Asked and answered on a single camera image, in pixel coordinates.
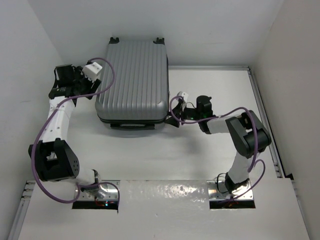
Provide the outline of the grey suitcase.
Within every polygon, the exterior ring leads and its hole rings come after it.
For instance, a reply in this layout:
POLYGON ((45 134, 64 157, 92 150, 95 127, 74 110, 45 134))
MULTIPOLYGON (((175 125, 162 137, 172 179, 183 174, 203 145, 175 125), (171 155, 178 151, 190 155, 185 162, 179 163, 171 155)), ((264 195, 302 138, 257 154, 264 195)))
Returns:
POLYGON ((120 40, 106 48, 101 89, 95 110, 104 124, 117 130, 154 130, 169 112, 169 60, 164 38, 120 40))

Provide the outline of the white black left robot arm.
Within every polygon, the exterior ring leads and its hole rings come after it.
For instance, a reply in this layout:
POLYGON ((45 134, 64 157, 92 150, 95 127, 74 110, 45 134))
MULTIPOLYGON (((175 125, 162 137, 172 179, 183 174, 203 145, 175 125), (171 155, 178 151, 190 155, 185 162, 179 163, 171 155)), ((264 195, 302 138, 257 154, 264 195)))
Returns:
POLYGON ((35 146, 35 171, 43 182, 77 182, 90 186, 97 182, 96 171, 80 166, 78 157, 67 143, 70 118, 78 95, 95 93, 101 81, 102 66, 89 62, 84 67, 72 64, 54 69, 54 84, 48 94, 50 122, 35 146))

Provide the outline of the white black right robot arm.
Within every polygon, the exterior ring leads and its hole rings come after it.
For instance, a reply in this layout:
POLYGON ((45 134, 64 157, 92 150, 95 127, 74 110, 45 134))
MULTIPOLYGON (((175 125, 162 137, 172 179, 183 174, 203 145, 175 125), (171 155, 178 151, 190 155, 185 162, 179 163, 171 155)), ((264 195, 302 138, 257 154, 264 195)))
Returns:
POLYGON ((272 143, 271 135, 254 111, 238 107, 223 115, 215 115, 211 97, 200 95, 193 107, 187 107, 187 94, 173 97, 177 105, 169 104, 168 124, 175 127, 197 124, 207 135, 228 134, 236 150, 231 168, 224 174, 224 182, 217 190, 233 191, 249 182, 249 174, 259 162, 258 156, 272 143))

